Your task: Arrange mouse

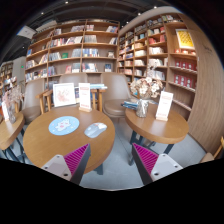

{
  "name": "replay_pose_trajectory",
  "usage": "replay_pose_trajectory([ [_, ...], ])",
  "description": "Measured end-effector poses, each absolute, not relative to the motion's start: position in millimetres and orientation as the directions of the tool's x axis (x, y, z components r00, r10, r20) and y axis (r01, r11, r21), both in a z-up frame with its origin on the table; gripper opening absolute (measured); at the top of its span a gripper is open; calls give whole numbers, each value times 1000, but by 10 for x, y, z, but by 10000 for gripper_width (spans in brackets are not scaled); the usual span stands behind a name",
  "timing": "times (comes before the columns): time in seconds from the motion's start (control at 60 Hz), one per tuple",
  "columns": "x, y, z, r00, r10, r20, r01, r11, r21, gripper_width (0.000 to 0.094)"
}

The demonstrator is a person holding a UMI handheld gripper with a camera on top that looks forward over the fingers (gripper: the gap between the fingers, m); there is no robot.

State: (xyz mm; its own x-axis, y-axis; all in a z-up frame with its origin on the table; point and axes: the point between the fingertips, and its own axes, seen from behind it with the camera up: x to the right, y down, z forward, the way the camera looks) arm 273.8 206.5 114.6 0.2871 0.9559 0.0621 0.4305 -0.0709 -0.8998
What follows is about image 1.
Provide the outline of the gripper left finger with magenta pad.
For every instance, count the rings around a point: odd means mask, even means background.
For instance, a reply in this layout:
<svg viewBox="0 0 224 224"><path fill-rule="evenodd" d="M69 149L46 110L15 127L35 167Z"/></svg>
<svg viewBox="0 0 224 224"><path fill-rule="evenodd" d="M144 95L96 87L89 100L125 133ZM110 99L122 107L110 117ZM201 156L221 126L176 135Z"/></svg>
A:
<svg viewBox="0 0 224 224"><path fill-rule="evenodd" d="M55 155L42 169L79 185L90 155L90 145L86 144L65 156Z"/></svg>

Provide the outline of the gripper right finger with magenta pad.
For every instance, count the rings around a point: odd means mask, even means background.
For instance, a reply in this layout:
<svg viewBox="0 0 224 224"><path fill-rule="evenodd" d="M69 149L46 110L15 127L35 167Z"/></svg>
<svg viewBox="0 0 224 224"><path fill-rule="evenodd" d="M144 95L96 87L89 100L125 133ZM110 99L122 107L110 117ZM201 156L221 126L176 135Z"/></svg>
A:
<svg viewBox="0 0 224 224"><path fill-rule="evenodd" d="M144 185L182 169L169 155L157 154L136 143L132 144L132 155Z"/></svg>

